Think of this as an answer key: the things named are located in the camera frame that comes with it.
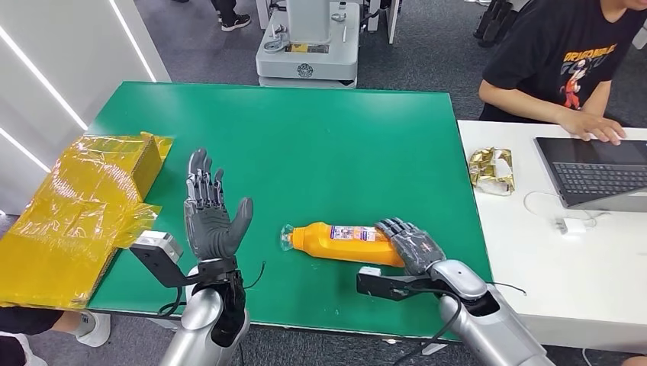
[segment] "floor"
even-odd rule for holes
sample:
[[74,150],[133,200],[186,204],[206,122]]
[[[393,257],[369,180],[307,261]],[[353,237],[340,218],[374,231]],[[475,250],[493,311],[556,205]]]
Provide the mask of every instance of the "floor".
[[[258,85],[254,56],[262,32],[253,0],[238,0],[237,11],[251,14],[254,23],[230,34],[220,31],[208,0],[135,3],[174,81]],[[475,119],[481,109],[476,95],[480,73],[492,53],[471,37],[482,12],[478,5],[460,0],[404,0],[395,45],[387,45],[383,31],[362,35],[359,87],[449,92],[456,116]],[[612,114],[636,127],[647,127],[645,55],[645,51],[629,53],[610,102]],[[0,234],[13,220],[0,217]],[[33,336],[31,344],[50,366],[148,366],[157,364],[172,334],[146,319],[115,316],[111,341],[103,347],[88,348],[55,332]],[[253,327],[243,349],[247,366],[387,365],[416,345]],[[547,349],[557,365],[586,366],[579,349]],[[587,354],[594,366],[620,366],[628,357],[614,352]],[[233,365],[239,364],[237,356]],[[409,364],[477,365],[462,345],[451,345],[432,357],[416,357]]]

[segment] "bottle label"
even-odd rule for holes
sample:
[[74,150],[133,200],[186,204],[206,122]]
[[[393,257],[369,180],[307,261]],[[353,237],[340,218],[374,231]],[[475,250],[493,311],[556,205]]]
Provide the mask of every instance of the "bottle label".
[[377,232],[376,228],[370,226],[332,226],[330,228],[330,238],[374,242]]

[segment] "human hand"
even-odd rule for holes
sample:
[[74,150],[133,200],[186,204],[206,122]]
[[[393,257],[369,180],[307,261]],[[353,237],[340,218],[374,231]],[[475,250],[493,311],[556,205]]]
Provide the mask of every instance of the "human hand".
[[589,114],[582,111],[564,109],[557,116],[555,122],[569,133],[578,135],[584,141],[589,141],[595,135],[600,141],[620,145],[620,139],[626,137],[622,126],[615,120]]
[[191,250],[200,260],[231,258],[238,250],[252,221],[253,202],[240,200],[233,221],[224,205],[222,176],[218,169],[211,181],[211,158],[200,148],[191,154],[184,202],[186,235]]

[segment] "orange bottle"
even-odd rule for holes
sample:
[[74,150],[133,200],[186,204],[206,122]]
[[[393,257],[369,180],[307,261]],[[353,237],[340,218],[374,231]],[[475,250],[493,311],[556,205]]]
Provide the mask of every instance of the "orange bottle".
[[306,227],[283,226],[283,250],[297,249],[313,257],[404,267],[381,231],[370,226],[333,226],[312,223]]

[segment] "robotic thumb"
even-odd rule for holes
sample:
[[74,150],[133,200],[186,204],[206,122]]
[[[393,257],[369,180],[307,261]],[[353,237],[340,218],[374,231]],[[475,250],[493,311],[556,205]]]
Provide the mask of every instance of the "robotic thumb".
[[253,214],[254,203],[252,199],[245,197],[240,200],[236,217],[234,217],[231,222],[231,226],[229,226],[228,242],[235,242],[237,245],[240,244],[240,241],[243,240],[243,236],[245,236],[245,233],[247,232],[247,228],[249,228],[249,224],[252,222]]

